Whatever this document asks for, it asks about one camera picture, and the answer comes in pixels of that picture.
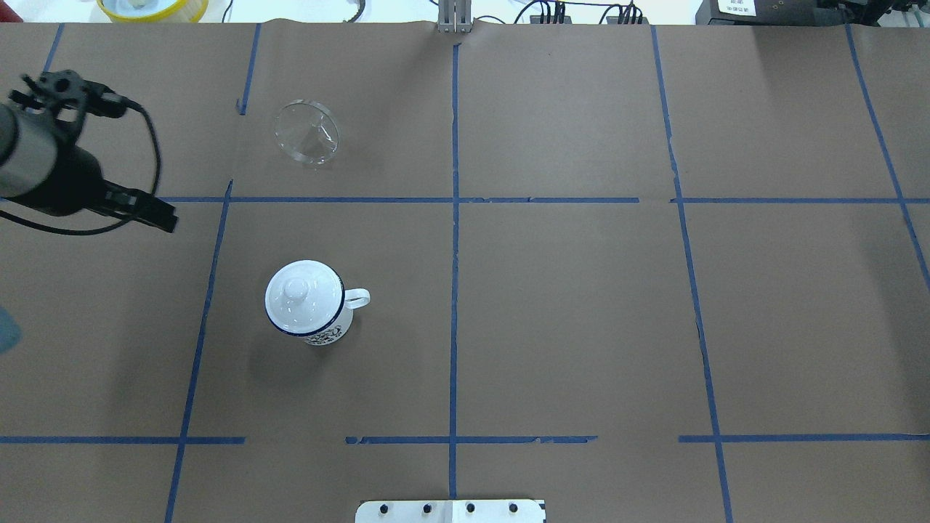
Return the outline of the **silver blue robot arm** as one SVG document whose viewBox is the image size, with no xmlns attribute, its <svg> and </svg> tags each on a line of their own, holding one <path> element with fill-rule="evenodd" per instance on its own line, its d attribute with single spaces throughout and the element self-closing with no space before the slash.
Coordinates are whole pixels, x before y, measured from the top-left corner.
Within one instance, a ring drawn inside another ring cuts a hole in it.
<svg viewBox="0 0 930 523">
<path fill-rule="evenodd" d="M 161 178 L 161 152 L 152 118 L 129 100 L 148 126 L 154 149 L 153 184 L 149 192 L 107 181 L 95 155 L 55 135 L 56 119 L 2 106 L 2 199 L 53 217 L 92 211 L 116 221 L 90 230 L 53 227 L 2 212 L 2 219 L 38 232 L 69 238 L 89 238 L 139 222 L 171 234 L 177 226 L 175 208 L 156 197 Z"/>
</svg>

